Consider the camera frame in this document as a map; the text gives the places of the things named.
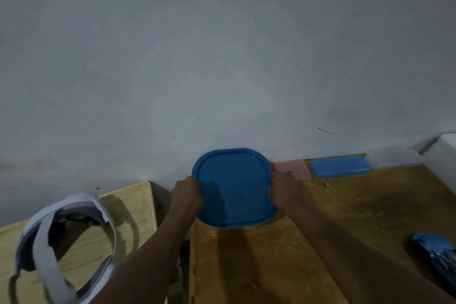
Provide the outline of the person's right hand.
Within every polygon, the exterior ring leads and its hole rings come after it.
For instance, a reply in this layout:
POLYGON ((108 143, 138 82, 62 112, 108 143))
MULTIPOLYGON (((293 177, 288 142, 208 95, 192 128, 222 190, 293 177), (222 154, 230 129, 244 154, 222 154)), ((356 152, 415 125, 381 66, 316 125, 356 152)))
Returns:
POLYGON ((291 172, 275 172, 271 180, 268 197, 275 207, 288 215, 302 206, 304 198, 300 182, 291 172))

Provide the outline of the person's left hand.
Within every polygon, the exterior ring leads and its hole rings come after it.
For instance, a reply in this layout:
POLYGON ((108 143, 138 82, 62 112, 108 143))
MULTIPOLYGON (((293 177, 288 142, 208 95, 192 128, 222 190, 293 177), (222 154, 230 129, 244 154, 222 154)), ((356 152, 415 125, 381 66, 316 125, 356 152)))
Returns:
POLYGON ((199 215, 204 206, 204 201, 199 194, 191 194, 185 191, 183 180, 176 182, 171 191, 170 213, 176 216, 184 216, 194 219, 199 215))

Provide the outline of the blue plastic container lid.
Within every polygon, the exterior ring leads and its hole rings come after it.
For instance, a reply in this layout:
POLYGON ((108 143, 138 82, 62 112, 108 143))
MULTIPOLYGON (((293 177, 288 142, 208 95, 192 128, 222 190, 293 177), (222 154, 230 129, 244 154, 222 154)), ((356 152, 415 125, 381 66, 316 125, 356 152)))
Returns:
POLYGON ((273 168, 265 156, 248 148, 214 150, 193 165, 204 207, 198 219, 217 229, 263 225, 278 209, 269 199, 273 168))

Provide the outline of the person's left forearm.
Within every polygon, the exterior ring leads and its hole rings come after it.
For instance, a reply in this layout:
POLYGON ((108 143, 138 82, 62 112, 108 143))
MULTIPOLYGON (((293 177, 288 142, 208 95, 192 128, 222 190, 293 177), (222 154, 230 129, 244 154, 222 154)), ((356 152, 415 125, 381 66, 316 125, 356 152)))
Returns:
POLYGON ((90 304, 164 304, 180 247, 197 214, 198 206, 172 208, 90 304))

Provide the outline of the person's right forearm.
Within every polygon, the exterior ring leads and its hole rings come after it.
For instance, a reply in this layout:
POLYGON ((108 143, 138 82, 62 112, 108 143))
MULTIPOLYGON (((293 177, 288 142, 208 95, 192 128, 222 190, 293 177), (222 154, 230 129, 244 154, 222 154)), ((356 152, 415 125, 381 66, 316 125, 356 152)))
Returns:
POLYGON ((379 253, 303 199, 275 204, 297 225, 350 304, 456 304, 435 284, 379 253))

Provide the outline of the pink plastic box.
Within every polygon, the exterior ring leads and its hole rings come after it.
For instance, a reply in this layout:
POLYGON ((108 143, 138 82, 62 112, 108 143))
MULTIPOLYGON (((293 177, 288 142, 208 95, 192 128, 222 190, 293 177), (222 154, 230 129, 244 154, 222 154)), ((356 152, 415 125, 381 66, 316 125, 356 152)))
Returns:
POLYGON ((291 174, 298 181, 310 181, 312 175, 302 159, 280 161, 274 164, 276 172, 291 174))

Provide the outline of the blue rectangular plastic box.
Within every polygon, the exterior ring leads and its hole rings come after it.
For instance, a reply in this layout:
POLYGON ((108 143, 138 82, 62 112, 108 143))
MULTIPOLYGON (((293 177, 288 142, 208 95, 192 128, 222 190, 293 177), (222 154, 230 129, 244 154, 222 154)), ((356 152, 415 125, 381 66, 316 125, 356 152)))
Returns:
POLYGON ((335 178, 339 176, 362 175, 372 167, 362 156, 332 157, 314 159, 311 170, 317 178, 335 178))

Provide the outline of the light wooden side table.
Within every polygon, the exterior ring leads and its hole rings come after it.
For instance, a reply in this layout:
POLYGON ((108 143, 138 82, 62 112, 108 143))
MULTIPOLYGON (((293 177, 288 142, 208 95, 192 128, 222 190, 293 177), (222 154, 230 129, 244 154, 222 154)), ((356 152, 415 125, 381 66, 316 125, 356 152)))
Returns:
MULTIPOLYGON (((144 181, 100 196, 120 234, 117 251, 121 260, 138 250, 157 230, 153 184, 144 181)), ((0 227, 0 304, 10 304, 8 289, 14 253, 26 220, 0 227)), ((59 249, 59 266, 76 289, 82 287, 102 261, 112 254, 114 237, 110 228, 86 227, 69 222, 59 249)), ((16 283, 20 304, 47 304, 37 272, 21 271, 16 283)))

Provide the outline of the white box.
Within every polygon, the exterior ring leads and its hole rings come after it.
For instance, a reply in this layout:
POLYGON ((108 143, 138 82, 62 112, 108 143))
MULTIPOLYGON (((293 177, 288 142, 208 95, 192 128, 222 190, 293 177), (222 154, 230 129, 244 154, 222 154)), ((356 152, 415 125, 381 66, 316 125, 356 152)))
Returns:
POLYGON ((425 165, 456 194, 456 133, 441 135, 422 156, 425 165))

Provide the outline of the blue plastic wrapped packet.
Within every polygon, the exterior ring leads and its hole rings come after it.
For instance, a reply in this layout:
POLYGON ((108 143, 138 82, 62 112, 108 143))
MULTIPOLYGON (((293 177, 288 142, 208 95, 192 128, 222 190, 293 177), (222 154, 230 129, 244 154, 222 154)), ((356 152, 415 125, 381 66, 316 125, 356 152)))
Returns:
POLYGON ((412 248, 442 281, 456 292, 456 247, 447 239, 431 233, 417 233, 410 238, 412 248))

